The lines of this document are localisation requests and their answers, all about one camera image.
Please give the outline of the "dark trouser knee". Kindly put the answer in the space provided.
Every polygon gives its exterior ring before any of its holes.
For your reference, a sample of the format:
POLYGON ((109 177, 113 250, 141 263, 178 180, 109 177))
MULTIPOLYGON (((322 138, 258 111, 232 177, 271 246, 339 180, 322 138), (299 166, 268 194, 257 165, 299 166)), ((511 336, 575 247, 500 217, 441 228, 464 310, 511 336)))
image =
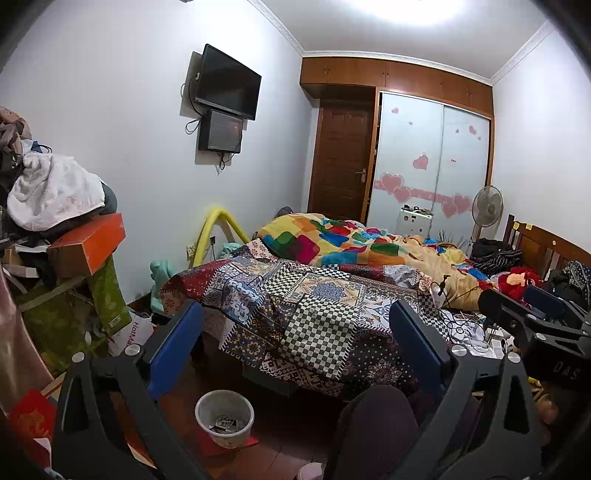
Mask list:
POLYGON ((325 463, 325 479, 385 479, 413 447, 419 426, 407 397, 374 386, 346 405, 325 463))

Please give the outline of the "colourful patchwork fleece blanket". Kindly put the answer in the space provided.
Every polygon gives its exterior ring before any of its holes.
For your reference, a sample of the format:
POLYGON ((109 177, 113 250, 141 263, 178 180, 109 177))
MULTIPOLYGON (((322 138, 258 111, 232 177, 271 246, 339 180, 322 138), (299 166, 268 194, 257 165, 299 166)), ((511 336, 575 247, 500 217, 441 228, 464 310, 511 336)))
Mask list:
POLYGON ((452 244, 404 237, 355 220, 287 214, 263 226, 257 237, 277 257, 315 267, 346 265, 358 276, 376 274, 384 280, 388 265, 414 268, 441 284, 444 305, 455 309, 476 311, 481 293, 494 287, 452 244))

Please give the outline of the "white small cabinet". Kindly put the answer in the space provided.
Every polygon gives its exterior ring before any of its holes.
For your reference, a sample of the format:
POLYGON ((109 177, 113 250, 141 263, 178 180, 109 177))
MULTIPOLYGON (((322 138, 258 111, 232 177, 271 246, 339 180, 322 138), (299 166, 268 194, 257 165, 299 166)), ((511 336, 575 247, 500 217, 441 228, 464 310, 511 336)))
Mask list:
POLYGON ((399 213, 394 232, 404 237, 419 235, 426 238, 429 236, 432 221, 433 213, 430 210, 404 205, 399 213))

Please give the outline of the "orange cardboard box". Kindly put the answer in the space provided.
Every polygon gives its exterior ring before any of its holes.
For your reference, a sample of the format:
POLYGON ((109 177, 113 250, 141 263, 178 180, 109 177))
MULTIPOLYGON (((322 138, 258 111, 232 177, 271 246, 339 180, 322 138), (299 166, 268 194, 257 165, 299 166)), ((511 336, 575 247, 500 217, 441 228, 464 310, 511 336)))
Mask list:
POLYGON ((120 213, 100 215, 53 242, 50 263, 59 278, 92 276, 125 239, 120 213))

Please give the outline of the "white standing fan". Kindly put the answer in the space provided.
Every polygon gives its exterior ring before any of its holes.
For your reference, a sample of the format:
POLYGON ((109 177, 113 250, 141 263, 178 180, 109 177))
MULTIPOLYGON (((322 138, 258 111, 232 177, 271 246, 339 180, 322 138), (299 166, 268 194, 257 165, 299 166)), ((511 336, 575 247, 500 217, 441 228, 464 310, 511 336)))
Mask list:
POLYGON ((472 204, 474 228, 471 240, 475 242, 482 230, 497 228, 502 218, 504 201, 501 191, 493 186, 483 187, 476 195, 472 204))

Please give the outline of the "black wall television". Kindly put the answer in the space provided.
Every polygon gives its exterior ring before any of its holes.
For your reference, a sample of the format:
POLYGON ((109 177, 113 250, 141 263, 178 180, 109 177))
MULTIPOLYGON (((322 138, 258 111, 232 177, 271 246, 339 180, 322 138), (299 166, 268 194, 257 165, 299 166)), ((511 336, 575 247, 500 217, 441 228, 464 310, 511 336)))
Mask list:
POLYGON ((202 105, 254 121, 261 83, 262 77, 252 69, 206 44, 192 94, 202 105))

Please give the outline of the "small black wall monitor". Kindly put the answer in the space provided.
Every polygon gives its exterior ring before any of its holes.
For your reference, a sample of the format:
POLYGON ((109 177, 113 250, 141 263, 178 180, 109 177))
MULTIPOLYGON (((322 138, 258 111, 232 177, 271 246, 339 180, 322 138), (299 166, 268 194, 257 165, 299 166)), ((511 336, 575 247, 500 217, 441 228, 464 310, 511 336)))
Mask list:
POLYGON ((199 151, 238 154, 242 149, 243 120, 216 110, 201 119, 197 146, 199 151))

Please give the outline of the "red plush toy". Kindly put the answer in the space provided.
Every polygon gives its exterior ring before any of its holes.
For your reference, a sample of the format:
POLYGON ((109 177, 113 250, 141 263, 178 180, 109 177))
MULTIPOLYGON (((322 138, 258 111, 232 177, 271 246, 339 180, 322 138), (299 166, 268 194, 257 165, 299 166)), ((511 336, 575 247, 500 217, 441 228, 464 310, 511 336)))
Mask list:
POLYGON ((521 302, 528 287, 540 286, 541 283, 538 274, 529 267, 513 267, 508 273, 499 276, 498 288, 504 295, 521 302))

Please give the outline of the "white cloth on pile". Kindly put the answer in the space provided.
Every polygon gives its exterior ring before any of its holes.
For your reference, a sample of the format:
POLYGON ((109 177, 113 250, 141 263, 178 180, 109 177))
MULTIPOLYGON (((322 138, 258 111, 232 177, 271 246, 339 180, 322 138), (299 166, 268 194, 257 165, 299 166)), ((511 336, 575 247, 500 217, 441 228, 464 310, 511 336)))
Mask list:
POLYGON ((31 151, 23 165, 8 194, 7 211, 24 230, 47 231, 105 206, 101 179, 72 156, 31 151))

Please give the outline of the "wooden headboard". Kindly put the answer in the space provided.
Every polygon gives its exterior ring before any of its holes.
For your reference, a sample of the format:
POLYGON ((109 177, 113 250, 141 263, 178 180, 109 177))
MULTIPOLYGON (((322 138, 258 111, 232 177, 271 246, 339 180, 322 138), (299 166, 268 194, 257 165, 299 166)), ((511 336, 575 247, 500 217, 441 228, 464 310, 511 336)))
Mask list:
POLYGON ((526 267, 546 281, 553 270, 563 269, 569 261, 590 266, 590 253, 558 235, 508 215, 503 241, 522 252, 526 267))

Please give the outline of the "patterned patchwork bed cover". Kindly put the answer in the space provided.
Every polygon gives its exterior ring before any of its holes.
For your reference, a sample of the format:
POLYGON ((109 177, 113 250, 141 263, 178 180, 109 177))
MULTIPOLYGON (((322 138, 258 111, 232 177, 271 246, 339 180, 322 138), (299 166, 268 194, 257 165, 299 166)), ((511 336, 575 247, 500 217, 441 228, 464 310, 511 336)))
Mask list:
POLYGON ((273 379, 332 397, 376 385, 411 394, 419 382, 389 314, 404 300, 444 334, 430 281, 405 265, 301 264, 273 256, 253 240, 175 274, 160 298, 168 314, 197 301, 221 351, 273 379))

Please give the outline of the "white shopping bag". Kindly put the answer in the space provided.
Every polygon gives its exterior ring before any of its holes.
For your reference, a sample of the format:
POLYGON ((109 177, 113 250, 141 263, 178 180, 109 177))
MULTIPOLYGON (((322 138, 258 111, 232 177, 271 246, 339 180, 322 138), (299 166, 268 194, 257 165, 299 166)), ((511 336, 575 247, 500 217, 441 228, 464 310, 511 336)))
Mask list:
POLYGON ((131 344, 144 345, 153 334, 154 325, 149 317, 138 316, 131 312, 131 322, 113 334, 108 341, 110 356, 120 355, 131 344))

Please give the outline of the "white pump bottle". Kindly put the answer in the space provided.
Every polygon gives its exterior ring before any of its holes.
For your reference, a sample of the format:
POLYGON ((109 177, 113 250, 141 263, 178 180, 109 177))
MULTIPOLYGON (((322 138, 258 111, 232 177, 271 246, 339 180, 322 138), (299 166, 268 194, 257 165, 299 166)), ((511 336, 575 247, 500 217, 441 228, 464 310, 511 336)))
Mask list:
POLYGON ((435 306, 440 309, 445 306, 448 298, 447 281, 450 278, 449 275, 444 275, 443 280, 440 282, 433 281, 430 286, 431 296, 435 306))

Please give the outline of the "white sliding wardrobe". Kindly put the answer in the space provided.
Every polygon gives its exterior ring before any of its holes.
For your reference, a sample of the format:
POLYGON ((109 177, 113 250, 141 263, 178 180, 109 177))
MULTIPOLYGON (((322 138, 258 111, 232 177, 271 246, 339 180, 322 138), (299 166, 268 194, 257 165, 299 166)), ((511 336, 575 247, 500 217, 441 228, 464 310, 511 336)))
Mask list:
POLYGON ((367 224, 394 233, 401 208, 418 206, 433 213, 426 238, 467 249, 472 204, 487 179, 490 127, 464 109, 381 93, 367 224))

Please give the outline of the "brown wooden door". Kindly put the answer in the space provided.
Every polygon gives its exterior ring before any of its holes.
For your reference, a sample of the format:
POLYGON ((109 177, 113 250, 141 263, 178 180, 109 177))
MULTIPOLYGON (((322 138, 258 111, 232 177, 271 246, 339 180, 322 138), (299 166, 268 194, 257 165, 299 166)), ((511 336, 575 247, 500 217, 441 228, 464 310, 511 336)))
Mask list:
POLYGON ((308 212, 335 220, 362 219, 373 121, 369 102, 321 103, 308 212))

